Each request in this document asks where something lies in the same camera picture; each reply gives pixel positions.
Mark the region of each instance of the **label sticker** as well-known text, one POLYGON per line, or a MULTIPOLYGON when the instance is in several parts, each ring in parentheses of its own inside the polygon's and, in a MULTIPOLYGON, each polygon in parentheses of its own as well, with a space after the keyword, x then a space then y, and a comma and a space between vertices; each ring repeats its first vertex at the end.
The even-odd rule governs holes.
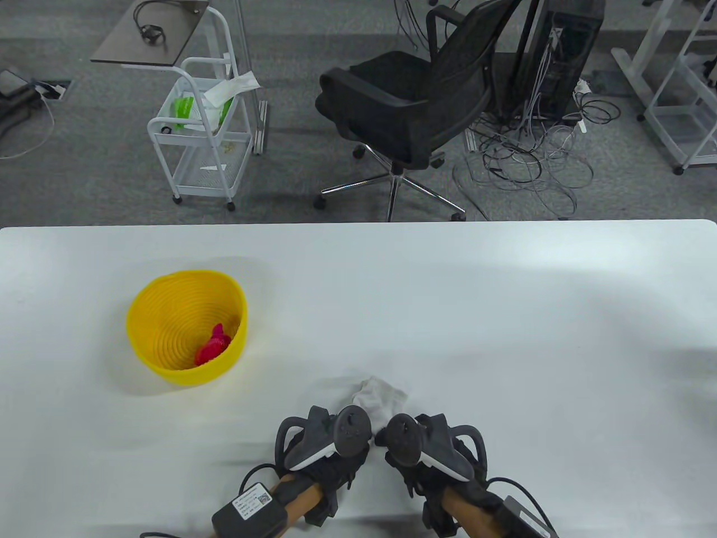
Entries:
POLYGON ((245 521, 271 502, 271 495, 259 482, 239 495, 232 505, 245 521))
POLYGON ((535 532, 537 532, 538 534, 540 534, 543 538, 550 538, 550 533, 549 533, 548 531, 546 531, 543 527, 541 527, 535 519, 533 519, 532 517, 530 517, 529 515, 527 515, 527 514, 526 514, 524 511, 522 511, 522 510, 521 510, 521 519, 522 519, 525 523, 527 523, 528 525, 530 525, 530 527, 531 527, 535 532))

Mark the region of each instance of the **chair seat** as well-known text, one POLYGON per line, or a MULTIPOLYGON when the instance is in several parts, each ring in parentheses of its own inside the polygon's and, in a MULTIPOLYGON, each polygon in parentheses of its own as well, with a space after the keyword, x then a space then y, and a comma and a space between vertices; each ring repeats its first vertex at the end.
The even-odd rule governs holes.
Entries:
MULTIPOLYGON (((352 75, 394 97, 414 100, 430 73, 431 64, 418 56, 395 50, 367 62, 352 65, 348 70, 352 75)), ((323 93, 316 98, 316 110, 322 116, 333 120, 323 93)))

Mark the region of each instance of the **chair base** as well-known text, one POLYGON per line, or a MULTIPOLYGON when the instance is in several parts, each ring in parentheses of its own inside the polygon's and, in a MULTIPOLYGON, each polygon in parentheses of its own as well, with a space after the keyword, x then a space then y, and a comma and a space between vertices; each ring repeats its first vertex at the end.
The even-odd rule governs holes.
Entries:
POLYGON ((457 206, 453 202, 451 202, 449 199, 444 198, 440 194, 438 194, 436 191, 429 189, 425 185, 420 184, 418 181, 411 179, 408 177, 404 170, 398 166, 392 165, 390 161, 388 161, 386 158, 384 158, 382 155, 375 152, 372 148, 369 146, 366 146, 365 144, 362 144, 361 146, 358 146, 354 150, 354 157, 357 159, 363 157, 363 152, 361 152, 361 157, 357 156, 358 149, 361 147, 365 147, 366 151, 368 151, 372 156, 376 158, 376 160, 387 170, 383 174, 379 174, 378 176, 369 177, 368 179, 362 179, 361 181, 353 181, 351 183, 344 183, 342 185, 336 185, 335 187, 329 187, 328 189, 324 189, 321 191, 321 193, 314 199, 314 207, 316 209, 325 209, 326 208, 326 196, 329 194, 335 194, 337 192, 342 191, 348 191, 351 189, 358 189, 359 187, 368 187, 369 185, 375 185, 378 183, 383 183, 384 181, 389 181, 391 183, 391 194, 389 196, 389 207, 386 211, 386 222, 391 222, 391 219, 393 217, 394 208, 396 206, 396 195, 398 194, 399 187, 403 184, 406 184, 408 187, 411 187, 414 190, 417 190, 421 194, 425 194, 426 196, 436 199, 438 202, 441 202, 445 206, 453 209, 455 213, 451 215, 452 221, 465 221, 465 209, 457 206))

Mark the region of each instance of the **white towel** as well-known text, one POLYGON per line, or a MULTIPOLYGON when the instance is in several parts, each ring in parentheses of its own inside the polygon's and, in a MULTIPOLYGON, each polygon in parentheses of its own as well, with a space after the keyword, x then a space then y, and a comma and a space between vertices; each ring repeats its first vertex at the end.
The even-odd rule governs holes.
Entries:
POLYGON ((371 431, 375 435, 403 410, 407 399, 408 395, 402 390, 371 376, 361 383, 361 390, 353 395, 351 403, 362 407, 368 413, 371 431))

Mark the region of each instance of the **chair backrest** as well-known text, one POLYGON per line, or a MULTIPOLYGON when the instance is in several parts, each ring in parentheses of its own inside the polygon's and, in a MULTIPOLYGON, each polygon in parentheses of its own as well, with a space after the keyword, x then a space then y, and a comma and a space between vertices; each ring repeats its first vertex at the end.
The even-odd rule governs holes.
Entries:
POLYGON ((522 0, 488 0, 465 16, 431 61, 431 73, 418 98, 442 98, 454 93, 480 70, 508 20, 522 0))
POLYGON ((522 0, 488 0, 472 9, 431 61, 417 93, 428 100, 429 145, 439 148, 468 128, 494 98, 495 43, 522 0))

